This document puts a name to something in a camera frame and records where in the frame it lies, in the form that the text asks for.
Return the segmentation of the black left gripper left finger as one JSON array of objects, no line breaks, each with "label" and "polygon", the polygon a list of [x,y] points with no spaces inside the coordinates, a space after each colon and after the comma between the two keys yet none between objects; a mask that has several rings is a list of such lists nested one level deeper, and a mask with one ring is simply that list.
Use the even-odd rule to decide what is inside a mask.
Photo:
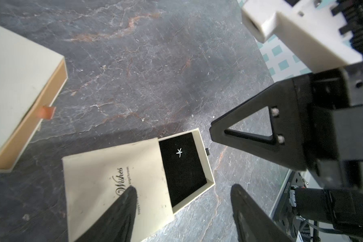
[{"label": "black left gripper left finger", "polygon": [[129,242],[132,238],[138,195],[130,186],[103,213],[78,242]]}]

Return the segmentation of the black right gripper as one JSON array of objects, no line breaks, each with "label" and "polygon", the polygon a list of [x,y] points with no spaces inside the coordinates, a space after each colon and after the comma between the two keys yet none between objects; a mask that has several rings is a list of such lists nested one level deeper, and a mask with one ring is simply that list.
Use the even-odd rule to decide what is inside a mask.
[{"label": "black right gripper", "polygon": [[[270,136],[231,128],[264,108]],[[308,168],[304,144],[312,137],[320,186],[363,193],[363,61],[276,82],[214,120],[209,131],[216,143],[297,171]]]}]

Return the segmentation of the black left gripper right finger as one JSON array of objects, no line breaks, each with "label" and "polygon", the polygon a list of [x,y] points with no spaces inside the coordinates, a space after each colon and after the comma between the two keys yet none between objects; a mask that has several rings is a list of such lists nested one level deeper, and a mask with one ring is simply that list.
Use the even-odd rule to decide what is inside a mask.
[{"label": "black left gripper right finger", "polygon": [[231,188],[233,218],[239,242],[292,242],[239,184]]}]

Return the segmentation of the small cream printed gift box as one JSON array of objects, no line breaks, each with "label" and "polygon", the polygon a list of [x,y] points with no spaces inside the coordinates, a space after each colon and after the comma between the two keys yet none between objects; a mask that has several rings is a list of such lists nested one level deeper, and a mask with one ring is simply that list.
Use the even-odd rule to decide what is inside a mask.
[{"label": "small cream printed gift box", "polygon": [[62,162],[71,242],[130,186],[138,195],[131,240],[140,242],[215,185],[199,129],[74,154]]}]

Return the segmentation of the silver star stud earring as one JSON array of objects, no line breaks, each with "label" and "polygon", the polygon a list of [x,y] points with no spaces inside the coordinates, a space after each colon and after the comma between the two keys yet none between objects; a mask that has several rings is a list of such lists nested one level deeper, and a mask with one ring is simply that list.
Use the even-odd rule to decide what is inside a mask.
[{"label": "silver star stud earring", "polygon": [[180,149],[177,150],[176,154],[179,156],[179,158],[181,158],[182,153],[183,153],[182,148],[180,148]]}]

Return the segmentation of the cream square gift box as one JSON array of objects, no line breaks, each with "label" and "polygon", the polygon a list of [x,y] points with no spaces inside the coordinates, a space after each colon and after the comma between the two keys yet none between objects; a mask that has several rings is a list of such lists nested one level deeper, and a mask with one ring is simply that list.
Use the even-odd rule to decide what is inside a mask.
[{"label": "cream square gift box", "polygon": [[0,173],[13,170],[68,79],[65,57],[0,26]]}]

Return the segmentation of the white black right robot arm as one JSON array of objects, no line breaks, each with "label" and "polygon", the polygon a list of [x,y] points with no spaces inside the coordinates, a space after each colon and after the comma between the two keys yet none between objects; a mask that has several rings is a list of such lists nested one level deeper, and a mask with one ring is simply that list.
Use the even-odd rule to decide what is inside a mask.
[{"label": "white black right robot arm", "polygon": [[293,242],[304,225],[363,242],[363,1],[245,1],[259,42],[277,36],[310,73],[278,81],[214,120],[212,141],[293,171],[318,189],[286,183],[270,218],[239,184],[231,189],[240,242]]}]

